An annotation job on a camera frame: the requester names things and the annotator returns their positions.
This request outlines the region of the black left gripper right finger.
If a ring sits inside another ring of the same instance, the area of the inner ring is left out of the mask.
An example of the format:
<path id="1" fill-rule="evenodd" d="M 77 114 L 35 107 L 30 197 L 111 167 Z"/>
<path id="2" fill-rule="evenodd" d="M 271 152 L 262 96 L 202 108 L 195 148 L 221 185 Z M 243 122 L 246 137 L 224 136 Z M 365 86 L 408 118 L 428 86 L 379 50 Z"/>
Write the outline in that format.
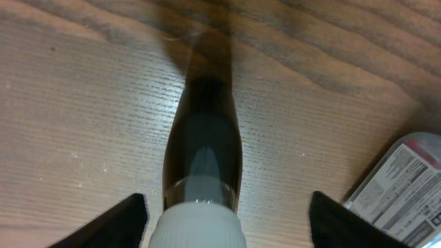
<path id="1" fill-rule="evenodd" d="M 312 194 L 309 222 L 314 248 L 409 248 L 320 191 Z"/>

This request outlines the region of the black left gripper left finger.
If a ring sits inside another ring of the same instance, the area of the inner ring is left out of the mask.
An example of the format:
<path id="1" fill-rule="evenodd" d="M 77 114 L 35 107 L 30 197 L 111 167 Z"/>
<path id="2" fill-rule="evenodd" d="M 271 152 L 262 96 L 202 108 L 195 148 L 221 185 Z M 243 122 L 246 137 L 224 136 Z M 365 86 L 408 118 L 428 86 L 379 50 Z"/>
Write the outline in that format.
<path id="1" fill-rule="evenodd" d="M 135 193 L 50 248 L 139 248 L 147 222 L 145 196 Z"/>

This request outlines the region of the dark bottle white cap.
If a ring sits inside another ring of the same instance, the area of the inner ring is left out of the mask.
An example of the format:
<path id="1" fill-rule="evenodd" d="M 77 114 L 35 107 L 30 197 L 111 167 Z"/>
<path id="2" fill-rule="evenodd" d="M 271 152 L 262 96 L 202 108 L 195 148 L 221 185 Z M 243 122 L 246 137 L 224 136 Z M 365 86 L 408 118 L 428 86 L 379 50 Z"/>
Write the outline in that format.
<path id="1" fill-rule="evenodd" d="M 243 150 L 231 86 L 214 76 L 185 85 L 163 163 L 163 213 L 149 246 L 241 248 L 237 216 Z"/>

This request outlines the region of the clear plastic container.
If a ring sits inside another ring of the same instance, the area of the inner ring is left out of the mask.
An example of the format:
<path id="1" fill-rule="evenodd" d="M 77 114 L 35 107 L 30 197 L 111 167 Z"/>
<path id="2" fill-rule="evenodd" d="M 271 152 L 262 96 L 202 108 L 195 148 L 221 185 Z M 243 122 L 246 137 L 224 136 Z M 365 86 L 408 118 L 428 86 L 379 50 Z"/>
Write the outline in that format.
<path id="1" fill-rule="evenodd" d="M 439 247 L 440 135 L 398 139 L 344 206 L 410 247 Z"/>

